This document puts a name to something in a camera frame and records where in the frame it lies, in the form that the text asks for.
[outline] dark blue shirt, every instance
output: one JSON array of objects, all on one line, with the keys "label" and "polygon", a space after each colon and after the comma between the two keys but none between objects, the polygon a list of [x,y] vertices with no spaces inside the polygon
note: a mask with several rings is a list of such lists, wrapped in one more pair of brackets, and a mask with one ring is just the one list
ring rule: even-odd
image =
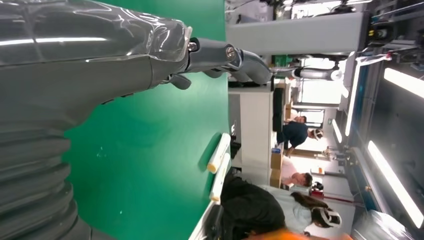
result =
[{"label": "dark blue shirt", "polygon": [[301,145],[308,138],[308,126],[304,123],[291,121],[282,127],[284,142],[290,141],[293,148]]}]

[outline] metal screw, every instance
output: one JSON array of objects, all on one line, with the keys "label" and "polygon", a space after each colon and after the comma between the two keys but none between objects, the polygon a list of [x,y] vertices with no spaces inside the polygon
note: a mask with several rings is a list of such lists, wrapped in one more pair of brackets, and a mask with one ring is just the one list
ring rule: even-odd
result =
[{"label": "metal screw", "polygon": [[188,48],[188,51],[193,52],[198,49],[198,45],[195,42],[191,41],[188,43],[187,48]]},{"label": "metal screw", "polygon": [[234,50],[234,47],[229,46],[225,49],[225,55],[228,59],[234,59],[236,57],[236,50]]}]

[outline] gray pillar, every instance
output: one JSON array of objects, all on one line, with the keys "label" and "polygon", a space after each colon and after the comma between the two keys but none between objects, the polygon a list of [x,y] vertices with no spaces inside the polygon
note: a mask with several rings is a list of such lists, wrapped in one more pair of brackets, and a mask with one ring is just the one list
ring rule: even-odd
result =
[{"label": "gray pillar", "polygon": [[370,15],[355,12],[228,25],[227,42],[258,55],[329,54],[363,50]]}]

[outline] office desk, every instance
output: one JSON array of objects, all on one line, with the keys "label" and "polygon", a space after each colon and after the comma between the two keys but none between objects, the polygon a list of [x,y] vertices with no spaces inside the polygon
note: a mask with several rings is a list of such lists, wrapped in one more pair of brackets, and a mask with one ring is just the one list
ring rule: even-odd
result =
[{"label": "office desk", "polygon": [[[182,20],[193,36],[225,40],[224,1],[104,0]],[[119,240],[187,240],[210,203],[207,162],[229,132],[227,78],[189,74],[169,85],[98,106],[66,133],[64,161],[81,217]]]}]

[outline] man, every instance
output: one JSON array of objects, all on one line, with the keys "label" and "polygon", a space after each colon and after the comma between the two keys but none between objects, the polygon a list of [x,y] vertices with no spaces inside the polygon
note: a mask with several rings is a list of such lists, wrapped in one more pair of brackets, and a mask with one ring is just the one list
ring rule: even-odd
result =
[{"label": "man", "polygon": [[312,186],[312,175],[307,172],[296,172],[290,178],[281,179],[281,183],[284,185],[294,184],[309,188]]},{"label": "man", "polygon": [[283,185],[295,184],[304,187],[312,185],[312,176],[309,173],[299,173],[290,158],[283,156],[281,166],[281,183]]},{"label": "man", "polygon": [[284,143],[285,155],[290,157],[295,148],[305,142],[306,138],[319,140],[324,136],[322,129],[317,128],[309,131],[304,123],[291,121],[282,127],[281,132],[277,132],[277,144]]},{"label": "man", "polygon": [[288,118],[284,123],[289,123],[290,121],[298,122],[301,124],[305,124],[307,122],[306,116],[299,116],[298,111],[292,109],[290,113],[290,118]]}]

